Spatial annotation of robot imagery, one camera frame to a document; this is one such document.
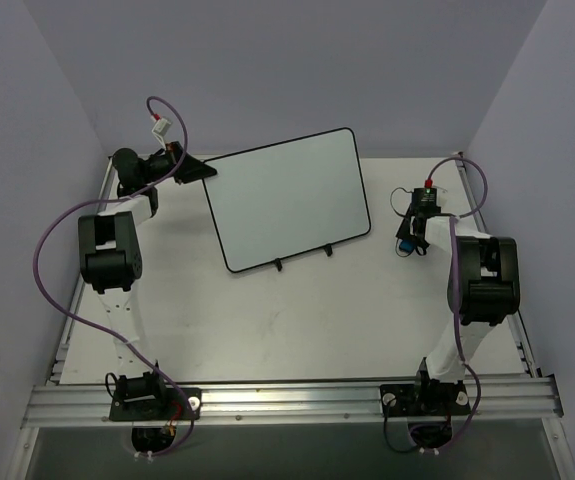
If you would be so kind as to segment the blue bone-shaped eraser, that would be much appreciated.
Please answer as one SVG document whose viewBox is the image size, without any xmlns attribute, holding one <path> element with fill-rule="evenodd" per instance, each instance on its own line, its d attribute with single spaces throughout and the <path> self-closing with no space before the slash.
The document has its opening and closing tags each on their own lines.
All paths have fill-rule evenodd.
<svg viewBox="0 0 575 480">
<path fill-rule="evenodd" d="M 413 241 L 400 240 L 398 243 L 398 250 L 406 254 L 411 254 L 416 250 L 416 245 Z"/>
</svg>

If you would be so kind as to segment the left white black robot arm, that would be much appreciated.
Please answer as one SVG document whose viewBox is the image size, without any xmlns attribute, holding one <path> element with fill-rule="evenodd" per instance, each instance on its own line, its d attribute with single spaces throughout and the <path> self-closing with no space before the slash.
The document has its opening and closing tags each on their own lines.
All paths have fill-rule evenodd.
<svg viewBox="0 0 575 480">
<path fill-rule="evenodd" d="M 117 199 L 96 215 L 78 219 L 80 273 L 97 294 L 107 324 L 97 330 L 112 337 L 118 372 L 106 376 L 108 389 L 119 406 L 133 405 L 146 419 L 161 417 L 169 405 L 167 382 L 149 354 L 144 320 L 138 301 L 143 256 L 137 227 L 159 209 L 155 183 L 172 178 L 179 185 L 217 175 L 206 162 L 186 153 L 178 142 L 168 143 L 146 158 L 130 148 L 111 157 L 118 176 Z"/>
</svg>

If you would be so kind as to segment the white whiteboard black frame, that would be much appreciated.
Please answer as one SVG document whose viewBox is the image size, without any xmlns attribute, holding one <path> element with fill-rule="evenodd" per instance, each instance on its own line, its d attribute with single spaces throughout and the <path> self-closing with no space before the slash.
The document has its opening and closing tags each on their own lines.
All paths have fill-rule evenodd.
<svg viewBox="0 0 575 480">
<path fill-rule="evenodd" d="M 372 227 L 354 132 L 338 128 L 227 154 L 203 182 L 227 270 L 273 265 Z"/>
</svg>

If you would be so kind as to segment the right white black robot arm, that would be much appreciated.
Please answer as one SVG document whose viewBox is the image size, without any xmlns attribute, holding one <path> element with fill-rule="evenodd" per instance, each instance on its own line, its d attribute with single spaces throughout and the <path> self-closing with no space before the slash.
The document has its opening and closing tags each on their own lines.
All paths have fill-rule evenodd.
<svg viewBox="0 0 575 480">
<path fill-rule="evenodd" d="M 459 227 L 455 215 L 442 211 L 439 191 L 430 180 L 409 194 L 396 233 L 397 252 L 424 256 L 435 248 L 450 255 L 447 301 L 452 318 L 421 361 L 418 382 L 410 390 L 414 406 L 431 413 L 446 402 L 446 388 L 464 379 L 482 340 L 517 312 L 518 247 L 510 237 Z"/>
</svg>

